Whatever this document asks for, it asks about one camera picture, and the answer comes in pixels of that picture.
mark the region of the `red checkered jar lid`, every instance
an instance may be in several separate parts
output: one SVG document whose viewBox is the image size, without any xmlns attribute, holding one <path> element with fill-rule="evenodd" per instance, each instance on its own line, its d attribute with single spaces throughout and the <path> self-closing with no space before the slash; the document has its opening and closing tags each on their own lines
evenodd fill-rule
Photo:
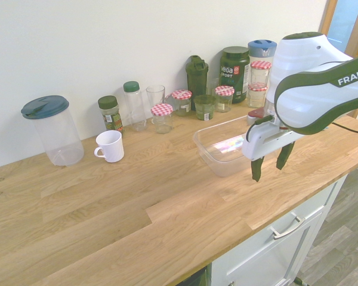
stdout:
<svg viewBox="0 0 358 286">
<path fill-rule="evenodd" d="M 234 94 L 234 88 L 232 86 L 221 85 L 215 88 L 215 93 L 221 97 L 229 97 Z"/>
<path fill-rule="evenodd" d="M 268 86 L 265 86 L 263 83 L 255 83 L 253 85 L 248 85 L 248 88 L 251 91 L 266 91 Z"/>
<path fill-rule="evenodd" d="M 254 61 L 251 63 L 251 67 L 257 70 L 268 70 L 272 67 L 272 64 L 268 61 Z"/>
<path fill-rule="evenodd" d="M 151 108 L 151 113 L 155 116 L 169 115 L 172 113 L 172 106 L 167 103 L 159 103 Z"/>
<path fill-rule="evenodd" d="M 180 89 L 178 91 L 174 91 L 171 95 L 176 100 L 187 100 L 191 97 L 192 92 L 186 89 Z"/>
</svg>

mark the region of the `white mug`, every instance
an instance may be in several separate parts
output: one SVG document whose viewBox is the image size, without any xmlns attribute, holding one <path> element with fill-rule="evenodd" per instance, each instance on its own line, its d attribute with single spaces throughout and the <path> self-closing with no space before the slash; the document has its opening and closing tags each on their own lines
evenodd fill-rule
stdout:
<svg viewBox="0 0 358 286">
<path fill-rule="evenodd" d="M 94 150 L 94 155 L 99 158 L 105 158 L 109 163 L 118 162 L 125 155 L 124 146 L 122 145 L 122 134 L 116 130 L 108 130 L 102 132 L 95 139 L 98 146 Z M 103 155 L 98 155 L 98 151 L 102 150 Z"/>
</svg>

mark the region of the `cabinet door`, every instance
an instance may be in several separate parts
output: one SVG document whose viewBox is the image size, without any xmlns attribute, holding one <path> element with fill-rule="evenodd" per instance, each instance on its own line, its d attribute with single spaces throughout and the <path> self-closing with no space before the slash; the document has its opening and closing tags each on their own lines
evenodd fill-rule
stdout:
<svg viewBox="0 0 358 286">
<path fill-rule="evenodd" d="M 234 282 L 234 286 L 288 285 L 292 282 L 292 278 L 288 277 L 290 269 L 298 253 L 302 252 L 303 244 L 310 239 L 320 215 L 321 212 L 304 222 L 295 232 L 269 244 L 260 253 L 243 262 L 227 274 L 227 280 Z"/>
</svg>

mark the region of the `white cabinet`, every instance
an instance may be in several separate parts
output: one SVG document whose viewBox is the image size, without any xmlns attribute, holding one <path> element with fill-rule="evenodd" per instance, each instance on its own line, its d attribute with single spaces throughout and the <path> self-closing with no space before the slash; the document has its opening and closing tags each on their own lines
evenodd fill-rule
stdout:
<svg viewBox="0 0 358 286">
<path fill-rule="evenodd" d="M 212 262 L 211 286 L 290 284 L 344 179 L 345 177 L 328 186 Z"/>
</svg>

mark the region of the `wooden floor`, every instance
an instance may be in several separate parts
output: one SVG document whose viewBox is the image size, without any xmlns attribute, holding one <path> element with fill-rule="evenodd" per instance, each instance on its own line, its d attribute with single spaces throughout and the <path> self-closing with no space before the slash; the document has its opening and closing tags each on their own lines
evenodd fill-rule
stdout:
<svg viewBox="0 0 358 286">
<path fill-rule="evenodd" d="M 358 169 L 348 175 L 298 277 L 311 286 L 358 286 Z"/>
</svg>

